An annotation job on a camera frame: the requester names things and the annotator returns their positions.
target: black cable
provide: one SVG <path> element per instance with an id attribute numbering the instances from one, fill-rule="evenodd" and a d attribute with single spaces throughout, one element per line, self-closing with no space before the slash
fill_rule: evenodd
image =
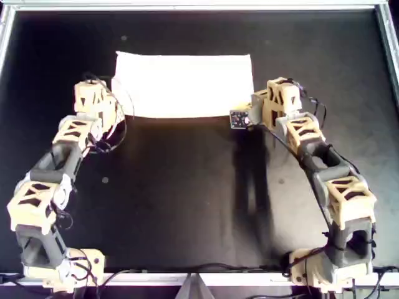
<path id="1" fill-rule="evenodd" d="M 322 107 L 324 108 L 323 120 L 322 120 L 322 123 L 321 123 L 321 125 L 320 125 L 320 129 L 322 129 L 322 128 L 324 127 L 325 119 L 327 118 L 327 107 L 326 107 L 322 102 L 320 102 L 318 99 L 316 99 L 316 98 L 308 97 L 307 99 L 308 99 L 311 103 L 314 103 L 314 104 L 315 104 L 315 110 L 314 110 L 314 112 L 313 112 L 313 115 L 314 115 L 314 116 L 317 117 L 317 111 L 318 111 L 318 109 L 319 109 L 319 105 L 322 106 Z"/>
<path id="2" fill-rule="evenodd" d="M 357 167 L 353 162 L 351 162 L 351 160 L 349 160 L 349 159 L 345 158 L 344 156 L 342 156 L 332 145 L 329 145 L 329 147 L 333 148 L 334 151 L 335 151 L 343 160 L 345 160 L 346 162 L 348 162 L 348 163 L 354 168 L 354 170 L 357 172 L 357 174 L 360 174 L 360 171 L 359 171 L 358 167 Z"/>
<path id="3" fill-rule="evenodd" d="M 111 276 L 109 276 L 101 285 L 99 285 L 96 289 L 96 296 L 98 299 L 101 298 L 102 292 L 104 291 L 105 286 L 107 285 L 108 282 L 110 282 L 111 280 L 113 280 L 117 275 L 123 274 L 123 273 L 130 273 L 131 270 L 122 270 L 119 272 L 116 272 L 114 274 L 112 274 Z"/>
<path id="4" fill-rule="evenodd" d="M 387 267 L 381 267 L 381 268 L 375 268 L 375 269 L 378 269 L 378 271 L 379 271 L 377 283 L 373 287 L 370 294 L 368 294 L 364 299 L 370 299 L 376 291 L 378 291 L 378 295 L 377 295 L 377 298 L 378 298 L 380 296 L 380 283 L 381 283 L 383 276 L 389 271 L 399 270 L 399 267 L 387 266 Z"/>
<path id="5" fill-rule="evenodd" d="M 314 255 L 317 255 L 317 254 L 323 252 L 324 249 L 325 249 L 325 247 L 316 248 L 316 249 L 314 249 L 314 250 L 311 250 L 308 254 L 304 255 L 303 257 L 299 257 L 298 259 L 295 259 L 292 263 L 290 263 L 290 264 L 286 267 L 286 269 L 285 269 L 284 273 L 282 274 L 282 276 L 284 276 L 284 277 L 290 277 L 291 275 L 290 275 L 289 271 L 290 271 L 290 269 L 291 269 L 293 266 L 297 265 L 298 263 L 303 262 L 304 260 L 307 260 L 309 257 L 312 257 L 312 256 L 314 256 Z"/>
<path id="6" fill-rule="evenodd" d="M 312 291 L 309 286 L 309 278 L 307 276 L 307 259 L 305 259 L 305 279 L 306 279 L 306 288 L 310 296 L 312 296 Z"/>
<path id="7" fill-rule="evenodd" d="M 306 296 L 306 294 L 299 295 L 281 295 L 281 296 L 273 296 L 273 295 L 255 295 L 247 297 L 247 299 L 284 299 L 284 298 L 300 298 L 302 296 Z"/>

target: aluminum frame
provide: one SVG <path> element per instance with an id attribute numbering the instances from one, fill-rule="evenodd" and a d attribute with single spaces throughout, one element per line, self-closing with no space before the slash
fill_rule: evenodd
<path id="1" fill-rule="evenodd" d="M 105 273 L 104 280 L 112 273 Z M 123 273 L 117 275 L 108 286 L 135 287 L 180 287 L 188 273 Z M 200 273 L 208 287 L 294 287 L 295 285 L 281 273 Z M 378 280 L 378 274 L 373 273 L 355 280 L 356 287 L 373 287 Z M 19 283 L 27 287 L 41 286 L 43 281 L 34 278 L 22 278 Z M 381 279 L 383 287 L 399 287 L 399 273 L 386 273 Z M 348 282 L 347 288 L 352 288 L 353 282 Z"/>
<path id="2" fill-rule="evenodd" d="M 0 16 L 0 76 L 16 13 L 19 11 L 272 11 L 272 10 L 364 10 L 377 12 L 381 36 L 387 55 L 393 91 L 399 108 L 399 45 L 387 0 L 3 0 Z M 207 286 L 279 286 L 293 283 L 281 273 L 201 273 Z M 125 273 L 109 285 L 181 286 L 187 273 Z M 374 286 L 377 274 L 355 280 L 356 286 Z M 23 278 L 21 284 L 42 285 L 42 280 Z M 382 286 L 399 287 L 399 273 L 386 273 Z"/>

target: black table surface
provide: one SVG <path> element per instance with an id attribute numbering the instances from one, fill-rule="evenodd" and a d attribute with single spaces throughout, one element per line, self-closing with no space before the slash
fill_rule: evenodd
<path id="1" fill-rule="evenodd" d="M 251 54 L 256 90 L 280 76 L 301 82 L 327 105 L 327 140 L 378 198 L 375 264 L 399 263 L 399 124 L 373 12 L 19 12 L 0 84 L 0 271 L 21 270 L 6 210 L 14 186 L 73 114 L 82 73 L 113 75 L 116 50 Z M 125 142 L 87 157 L 76 186 L 63 238 L 100 249 L 111 270 L 272 265 L 325 244 L 295 160 L 259 131 L 231 131 L 226 117 L 129 118 Z"/>

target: wire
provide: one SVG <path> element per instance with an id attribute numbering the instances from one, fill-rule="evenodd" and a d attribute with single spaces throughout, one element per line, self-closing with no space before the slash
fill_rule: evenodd
<path id="1" fill-rule="evenodd" d="M 49 296 L 49 292 L 45 292 L 45 291 L 43 291 L 43 290 L 33 290 L 33 289 L 30 289 L 29 287 L 27 287 L 27 286 L 25 286 L 25 285 L 19 283 L 17 280 L 15 280 L 15 279 L 13 279 L 13 278 L 8 278 L 8 277 L 6 277 L 6 280 L 7 280 L 6 282 L 11 282 L 11 283 L 15 284 L 17 287 L 23 289 L 24 291 L 26 291 L 26 292 L 28 292 L 28 293 L 35 294 L 35 295 L 39 295 L 39 296 Z"/>
<path id="2" fill-rule="evenodd" d="M 97 153 L 109 153 L 109 152 L 115 150 L 116 148 L 118 148 L 118 147 L 122 144 L 122 142 L 125 140 L 125 138 L 126 138 L 126 135 L 127 135 L 127 121 L 126 121 L 125 112 L 123 111 L 122 104 L 119 102 L 118 98 L 112 93 L 112 91 L 106 86 L 106 84 L 104 84 L 104 83 L 101 81 L 100 78 L 98 78 L 96 75 L 94 75 L 94 74 L 92 74 L 92 73 L 90 73 L 90 72 L 86 72 L 86 73 L 84 73 L 84 80 L 88 80 L 88 81 L 96 80 L 96 81 L 98 81 L 98 83 L 101 84 L 101 86 L 103 86 L 103 88 L 105 88 L 106 91 L 115 99 L 115 101 L 117 102 L 118 107 L 120 108 L 120 111 L 122 112 L 124 130 L 123 130 L 122 138 L 119 140 L 119 142 L 118 142 L 117 144 L 111 146 L 111 145 L 110 145 L 109 143 L 107 143 L 106 141 L 100 140 L 100 141 L 96 142 L 96 144 L 95 144 L 95 149 L 98 149 L 98 148 L 99 148 L 99 146 L 97 145 L 98 143 L 100 143 L 100 144 L 105 144 L 106 146 L 109 147 L 109 149 L 106 149 L 106 150 L 101 149 L 100 151 L 97 151 L 97 152 L 96 152 L 96 151 L 90 152 L 90 153 L 92 153 L 92 154 L 94 154 L 94 153 L 95 153 L 95 154 L 97 154 Z"/>
<path id="3" fill-rule="evenodd" d="M 247 299 L 283 299 L 283 298 L 300 298 L 306 296 L 306 294 L 299 295 L 282 295 L 282 296 L 273 296 L 273 295 L 255 295 L 251 297 L 247 297 Z"/>
<path id="4" fill-rule="evenodd" d="M 283 147 L 286 148 L 286 150 L 288 150 L 288 152 L 290 152 L 290 154 L 298 161 L 298 163 L 300 163 L 299 158 L 297 157 L 297 155 L 295 154 L 295 152 L 292 150 L 292 148 L 290 148 L 287 143 L 284 142 L 284 140 L 282 140 L 280 137 L 278 137 L 273 131 L 271 131 L 267 126 L 265 125 L 260 125 L 260 127 L 265 130 L 266 132 L 268 132 L 269 134 L 271 134 L 275 139 L 277 139 L 282 145 Z"/>
<path id="5" fill-rule="evenodd" d="M 123 274 L 123 273 L 130 273 L 131 270 L 122 270 L 117 273 L 112 274 L 109 276 L 101 285 L 99 285 L 96 289 L 96 296 L 99 299 L 102 295 L 102 292 L 104 291 L 105 286 L 107 285 L 108 282 L 113 280 L 117 275 Z"/>
<path id="6" fill-rule="evenodd" d="M 290 271 L 290 269 L 291 269 L 293 266 L 297 265 L 298 263 L 303 262 L 304 260 L 307 260 L 309 257 L 312 257 L 312 256 L 314 256 L 314 255 L 317 255 L 317 254 L 323 252 L 324 249 L 325 249 L 325 247 L 316 248 L 316 249 L 314 249 L 314 250 L 311 250 L 307 255 L 304 255 L 303 257 L 299 257 L 298 259 L 295 259 L 292 263 L 290 263 L 290 264 L 286 267 L 286 270 L 284 271 L 284 273 L 282 274 L 282 276 L 284 276 L 284 277 L 290 277 L 291 274 L 289 273 L 289 271 Z"/>
<path id="7" fill-rule="evenodd" d="M 342 156 L 340 153 L 338 153 L 338 151 L 332 146 L 332 144 L 329 144 L 329 147 L 333 148 L 334 151 L 335 151 L 343 160 L 345 160 L 346 162 L 348 162 L 348 163 L 355 169 L 355 171 L 357 172 L 357 174 L 360 174 L 360 171 L 359 171 L 358 167 L 357 167 L 353 162 L 351 162 L 351 160 L 345 158 L 345 157 Z"/>
<path id="8" fill-rule="evenodd" d="M 368 294 L 364 299 L 369 299 L 369 298 L 371 298 L 373 295 L 374 295 L 374 293 L 376 292 L 376 291 L 378 291 L 378 295 L 377 295 L 377 298 L 379 298 L 379 296 L 380 296 L 380 284 L 381 284 L 381 280 L 382 280 L 382 278 L 383 278 L 383 276 L 387 273 L 387 272 L 389 272 L 389 271 L 394 271 L 394 270 L 399 270 L 399 267 L 396 267 L 396 266 L 387 266 L 387 267 L 382 267 L 382 268 L 378 268 L 378 271 L 379 271 L 379 273 L 378 273 L 378 280 L 377 280 L 377 283 L 375 284 L 375 286 L 373 287 L 373 289 L 372 289 L 372 291 L 370 292 L 370 294 Z"/>

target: modular robot arm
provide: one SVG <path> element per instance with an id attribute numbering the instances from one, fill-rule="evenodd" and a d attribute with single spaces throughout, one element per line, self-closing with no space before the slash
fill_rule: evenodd
<path id="1" fill-rule="evenodd" d="M 51 149 L 17 184 L 7 205 L 11 230 L 22 249 L 24 275 L 43 279 L 43 286 L 56 292 L 103 280 L 104 255 L 96 249 L 66 247 L 55 222 L 68 205 L 81 162 L 124 117 L 99 80 L 75 85 L 74 110 L 76 115 L 60 121 Z"/>
<path id="2" fill-rule="evenodd" d="M 329 231 L 325 246 L 291 252 L 287 271 L 296 285 L 339 292 L 349 280 L 372 273 L 377 200 L 357 168 L 326 143 L 316 117 L 301 111 L 303 97 L 292 79 L 270 80 L 251 104 L 231 110 L 231 128 L 262 126 L 298 160 Z"/>

